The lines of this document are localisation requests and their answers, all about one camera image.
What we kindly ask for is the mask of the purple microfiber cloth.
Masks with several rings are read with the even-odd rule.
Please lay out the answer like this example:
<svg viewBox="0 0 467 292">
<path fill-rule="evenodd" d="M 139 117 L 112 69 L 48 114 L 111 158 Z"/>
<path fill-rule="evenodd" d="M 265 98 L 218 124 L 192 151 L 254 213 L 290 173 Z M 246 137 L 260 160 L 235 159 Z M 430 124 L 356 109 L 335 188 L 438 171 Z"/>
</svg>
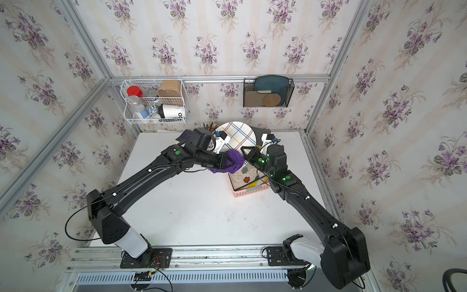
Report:
<svg viewBox="0 0 467 292">
<path fill-rule="evenodd" d="M 244 156 L 236 150 L 228 150 L 227 152 L 223 152 L 223 154 L 227 155 L 226 163 L 221 169 L 212 169 L 209 170 L 212 173 L 229 173 L 234 174 L 238 170 L 240 170 L 245 163 Z"/>
</svg>

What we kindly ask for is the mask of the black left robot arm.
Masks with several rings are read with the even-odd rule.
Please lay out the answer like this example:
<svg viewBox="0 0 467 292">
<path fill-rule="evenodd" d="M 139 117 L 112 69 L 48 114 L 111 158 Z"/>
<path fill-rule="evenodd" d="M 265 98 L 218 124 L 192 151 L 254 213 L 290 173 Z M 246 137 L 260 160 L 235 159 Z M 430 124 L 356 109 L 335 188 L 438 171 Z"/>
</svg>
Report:
<svg viewBox="0 0 467 292">
<path fill-rule="evenodd" d="M 150 249 L 150 244 L 123 218 L 133 204 L 162 182 L 194 165 L 225 170 L 233 164 L 226 152 L 215 153 L 191 142 L 174 144 L 124 182 L 103 192 L 90 192 L 88 218 L 104 244 L 115 244 L 137 259 Z"/>
</svg>

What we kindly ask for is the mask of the round yellow striped plate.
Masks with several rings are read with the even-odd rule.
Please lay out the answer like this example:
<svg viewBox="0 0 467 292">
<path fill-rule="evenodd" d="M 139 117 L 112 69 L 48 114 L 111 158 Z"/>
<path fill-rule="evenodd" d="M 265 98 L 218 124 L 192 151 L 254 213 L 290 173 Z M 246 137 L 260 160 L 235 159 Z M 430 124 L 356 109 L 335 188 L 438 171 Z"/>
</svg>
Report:
<svg viewBox="0 0 467 292">
<path fill-rule="evenodd" d="M 263 176 L 263 177 L 258 177 L 257 180 L 255 180 L 254 182 L 250 183 L 250 185 L 248 186 L 247 190 L 249 191 L 256 191 L 256 190 L 263 190 L 263 189 L 268 189 L 270 188 L 270 185 L 269 185 L 269 178 L 267 176 Z"/>
</svg>

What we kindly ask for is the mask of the round plaid-striped white plate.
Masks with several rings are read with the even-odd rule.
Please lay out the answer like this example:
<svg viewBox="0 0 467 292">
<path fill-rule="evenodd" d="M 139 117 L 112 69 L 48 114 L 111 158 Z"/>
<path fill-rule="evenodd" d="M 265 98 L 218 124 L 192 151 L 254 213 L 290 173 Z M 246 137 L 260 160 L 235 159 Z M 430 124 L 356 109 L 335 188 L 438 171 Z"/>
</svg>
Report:
<svg viewBox="0 0 467 292">
<path fill-rule="evenodd" d="M 218 126 L 216 131 L 223 131 L 230 137 L 230 140 L 221 147 L 220 152 L 236 150 L 242 154 L 242 147 L 252 147 L 257 144 L 254 130 L 243 122 L 227 122 Z"/>
</svg>

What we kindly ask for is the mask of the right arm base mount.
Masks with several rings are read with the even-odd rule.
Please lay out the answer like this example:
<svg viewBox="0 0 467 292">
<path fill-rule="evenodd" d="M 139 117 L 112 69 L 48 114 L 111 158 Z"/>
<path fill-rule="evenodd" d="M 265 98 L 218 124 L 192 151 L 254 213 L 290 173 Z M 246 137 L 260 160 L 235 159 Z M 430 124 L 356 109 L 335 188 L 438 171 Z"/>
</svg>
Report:
<svg viewBox="0 0 467 292">
<path fill-rule="evenodd" d="M 293 258 L 284 252 L 282 246 L 266 246 L 261 251 L 261 256 L 266 259 L 268 266 L 307 266 L 308 262 Z"/>
</svg>

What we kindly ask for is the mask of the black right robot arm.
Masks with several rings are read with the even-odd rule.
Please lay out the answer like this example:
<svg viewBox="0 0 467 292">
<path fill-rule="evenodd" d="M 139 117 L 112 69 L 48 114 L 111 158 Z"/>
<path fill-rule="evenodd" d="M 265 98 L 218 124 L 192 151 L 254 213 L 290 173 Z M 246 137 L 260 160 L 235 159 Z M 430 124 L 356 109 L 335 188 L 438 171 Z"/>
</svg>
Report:
<svg viewBox="0 0 467 292">
<path fill-rule="evenodd" d="M 272 191 L 298 211 L 319 239 L 314 242 L 296 234 L 284 240 L 283 255 L 289 263 L 302 261 L 315 265 L 337 289 L 370 271 L 363 232 L 347 227 L 312 197 L 303 182 L 288 169 L 283 146 L 270 144 L 265 153 L 256 146 L 241 150 L 245 160 L 267 176 Z"/>
</svg>

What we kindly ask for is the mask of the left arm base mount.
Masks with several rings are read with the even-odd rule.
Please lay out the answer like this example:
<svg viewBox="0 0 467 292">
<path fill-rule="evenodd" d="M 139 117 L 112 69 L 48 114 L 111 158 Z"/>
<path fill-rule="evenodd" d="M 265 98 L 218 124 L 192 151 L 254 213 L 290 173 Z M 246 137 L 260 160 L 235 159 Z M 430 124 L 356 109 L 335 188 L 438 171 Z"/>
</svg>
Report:
<svg viewBox="0 0 467 292">
<path fill-rule="evenodd" d="M 172 248 L 149 248 L 138 258 L 132 258 L 126 251 L 124 251 L 122 253 L 120 269 L 169 268 L 172 254 Z"/>
</svg>

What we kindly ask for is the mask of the square floral black-rimmed plate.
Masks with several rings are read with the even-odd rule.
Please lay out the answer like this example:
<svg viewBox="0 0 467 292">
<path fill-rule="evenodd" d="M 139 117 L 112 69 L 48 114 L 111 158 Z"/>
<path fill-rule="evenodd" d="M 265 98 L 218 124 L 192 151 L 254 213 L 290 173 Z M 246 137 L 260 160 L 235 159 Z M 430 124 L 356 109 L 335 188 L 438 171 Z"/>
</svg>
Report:
<svg viewBox="0 0 467 292">
<path fill-rule="evenodd" d="M 263 176 L 266 175 L 251 164 L 244 165 L 234 174 L 228 174 L 234 192 L 247 189 L 250 183 Z"/>
</svg>

